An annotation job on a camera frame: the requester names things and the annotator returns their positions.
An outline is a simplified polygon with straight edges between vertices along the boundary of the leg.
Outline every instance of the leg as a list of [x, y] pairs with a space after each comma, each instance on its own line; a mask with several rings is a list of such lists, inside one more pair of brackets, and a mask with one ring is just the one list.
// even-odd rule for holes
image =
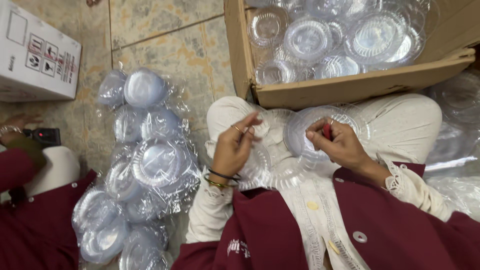
[[77, 181], [80, 177], [80, 163], [74, 153], [64, 147], [49, 147], [43, 150], [47, 165], [24, 185], [28, 197]]
[[232, 124], [242, 120], [256, 110], [264, 111], [262, 107], [246, 102], [239, 97], [223, 97], [215, 101], [208, 109], [207, 127], [210, 141], [205, 143], [208, 155], [213, 158], [218, 136]]
[[442, 124], [435, 101], [419, 94], [390, 95], [357, 104], [373, 125], [372, 143], [365, 150], [392, 161], [424, 163]]

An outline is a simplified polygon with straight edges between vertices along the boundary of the black device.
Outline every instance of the black device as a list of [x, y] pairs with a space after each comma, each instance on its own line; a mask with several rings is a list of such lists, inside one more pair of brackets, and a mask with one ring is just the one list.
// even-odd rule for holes
[[35, 130], [24, 129], [23, 133], [28, 138], [39, 142], [42, 148], [61, 146], [59, 128], [37, 128]]

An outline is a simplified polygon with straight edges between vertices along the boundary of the tiled floor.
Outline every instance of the tiled floor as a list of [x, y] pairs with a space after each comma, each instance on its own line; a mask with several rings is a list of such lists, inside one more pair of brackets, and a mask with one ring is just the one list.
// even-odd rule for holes
[[[235, 95], [223, 1], [101, 0], [93, 8], [85, 0], [14, 2], [79, 41], [83, 51], [75, 101], [0, 103], [0, 121], [21, 112], [41, 113], [42, 126], [60, 128], [62, 143], [86, 167], [106, 172], [114, 137], [111, 115], [98, 117], [98, 87], [120, 62], [127, 72], [146, 66], [186, 79], [183, 100], [191, 112], [185, 117], [200, 161], [209, 161], [204, 149], [206, 112], [215, 100]], [[179, 231], [184, 233], [185, 215], [182, 220]]]

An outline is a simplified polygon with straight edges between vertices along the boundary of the white cardboard box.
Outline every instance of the white cardboard box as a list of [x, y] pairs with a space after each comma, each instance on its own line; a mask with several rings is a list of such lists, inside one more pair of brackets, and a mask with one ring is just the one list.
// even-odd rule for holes
[[0, 0], [0, 101], [72, 100], [82, 46]]

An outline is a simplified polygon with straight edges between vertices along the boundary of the cardboard box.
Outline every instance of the cardboard box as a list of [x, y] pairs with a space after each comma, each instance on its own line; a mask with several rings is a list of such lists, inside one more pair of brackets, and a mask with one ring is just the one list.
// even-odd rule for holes
[[82, 46], [0, 0], [0, 101], [75, 99]]
[[334, 102], [355, 102], [393, 92], [412, 91], [453, 77], [475, 60], [480, 42], [480, 0], [437, 0], [441, 18], [416, 64], [386, 71], [258, 86], [255, 63], [259, 55], [250, 46], [247, 24], [254, 9], [244, 0], [225, 0], [225, 23], [233, 82], [237, 95], [253, 98], [264, 108], [292, 110]]

